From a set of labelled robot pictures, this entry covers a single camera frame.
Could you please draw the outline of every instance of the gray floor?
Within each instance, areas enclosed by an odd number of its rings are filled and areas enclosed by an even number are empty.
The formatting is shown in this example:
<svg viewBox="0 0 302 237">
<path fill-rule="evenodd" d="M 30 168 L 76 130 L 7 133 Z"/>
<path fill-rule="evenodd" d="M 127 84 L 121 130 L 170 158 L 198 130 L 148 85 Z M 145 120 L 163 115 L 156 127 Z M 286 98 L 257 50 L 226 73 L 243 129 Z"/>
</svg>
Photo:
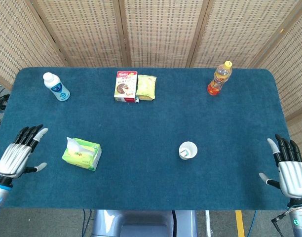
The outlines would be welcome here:
<svg viewBox="0 0 302 237">
<path fill-rule="evenodd" d="M 5 89 L 1 95 L 8 94 Z M 282 211 L 259 211 L 251 237 L 279 237 L 271 219 Z M 247 236 L 253 211 L 243 211 L 245 236 Z M 214 237 L 237 237 L 234 211 L 211 211 L 211 228 Z M 198 237 L 205 237 L 205 216 L 197 212 Z M 83 222 L 82 210 L 67 209 L 3 209 L 0 212 L 0 237 L 80 237 Z M 86 236 L 89 237 L 93 226 L 91 218 Z M 292 236 L 289 217 L 279 222 L 282 233 Z"/>
</svg>

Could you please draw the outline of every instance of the yellow snack package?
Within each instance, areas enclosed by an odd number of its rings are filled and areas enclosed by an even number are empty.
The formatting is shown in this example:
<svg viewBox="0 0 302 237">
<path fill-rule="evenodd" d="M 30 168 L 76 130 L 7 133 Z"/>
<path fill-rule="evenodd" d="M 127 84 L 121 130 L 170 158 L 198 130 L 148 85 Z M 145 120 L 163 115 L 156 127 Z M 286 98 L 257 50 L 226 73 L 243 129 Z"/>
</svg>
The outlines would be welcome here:
<svg viewBox="0 0 302 237">
<path fill-rule="evenodd" d="M 156 77 L 147 75 L 138 75 L 138 89 L 136 95 L 140 100 L 155 99 L 155 81 Z"/>
</svg>

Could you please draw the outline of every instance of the orange juice bottle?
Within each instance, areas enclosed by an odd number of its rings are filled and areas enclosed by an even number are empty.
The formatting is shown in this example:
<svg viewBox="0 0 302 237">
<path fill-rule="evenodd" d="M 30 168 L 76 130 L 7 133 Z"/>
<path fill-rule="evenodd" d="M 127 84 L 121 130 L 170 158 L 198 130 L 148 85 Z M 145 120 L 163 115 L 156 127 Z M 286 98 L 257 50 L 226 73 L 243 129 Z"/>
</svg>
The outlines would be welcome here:
<svg viewBox="0 0 302 237">
<path fill-rule="evenodd" d="M 232 73 L 232 63 L 226 61 L 217 67 L 214 79 L 209 83 L 207 91 L 211 95 L 218 95 L 224 83 L 229 79 Z"/>
</svg>

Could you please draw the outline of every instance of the white cup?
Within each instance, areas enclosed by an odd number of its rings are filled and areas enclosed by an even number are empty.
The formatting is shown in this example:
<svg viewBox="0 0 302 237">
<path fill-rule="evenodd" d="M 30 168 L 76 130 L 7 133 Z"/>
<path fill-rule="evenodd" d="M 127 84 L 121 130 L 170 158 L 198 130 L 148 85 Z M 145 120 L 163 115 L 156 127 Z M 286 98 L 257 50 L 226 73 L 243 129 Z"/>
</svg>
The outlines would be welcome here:
<svg viewBox="0 0 302 237">
<path fill-rule="evenodd" d="M 183 142 L 179 148 L 179 155 L 181 159 L 194 158 L 197 154 L 197 146 L 193 142 Z"/>
</svg>

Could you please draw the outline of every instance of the blue carpet tabletop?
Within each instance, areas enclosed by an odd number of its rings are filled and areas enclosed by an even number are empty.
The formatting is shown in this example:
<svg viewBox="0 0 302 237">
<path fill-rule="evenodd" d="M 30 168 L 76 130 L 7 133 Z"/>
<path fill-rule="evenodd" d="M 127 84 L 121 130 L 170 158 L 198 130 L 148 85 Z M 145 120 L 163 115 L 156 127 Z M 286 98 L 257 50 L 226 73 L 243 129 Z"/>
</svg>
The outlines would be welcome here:
<svg viewBox="0 0 302 237">
<path fill-rule="evenodd" d="M 155 100 L 113 98 L 116 73 L 157 77 Z M 0 157 L 25 126 L 44 124 L 28 166 L 36 174 L 13 181 L 6 207 L 143 210 L 285 209 L 288 199 L 266 185 L 278 180 L 266 139 L 288 138 L 272 74 L 233 69 L 218 96 L 207 93 L 215 69 L 25 68 L 17 77 L 0 127 Z M 58 101 L 42 75 L 58 75 L 70 90 Z M 96 171 L 62 160 L 66 137 L 100 143 Z M 198 147 L 179 158 L 184 141 Z"/>
</svg>

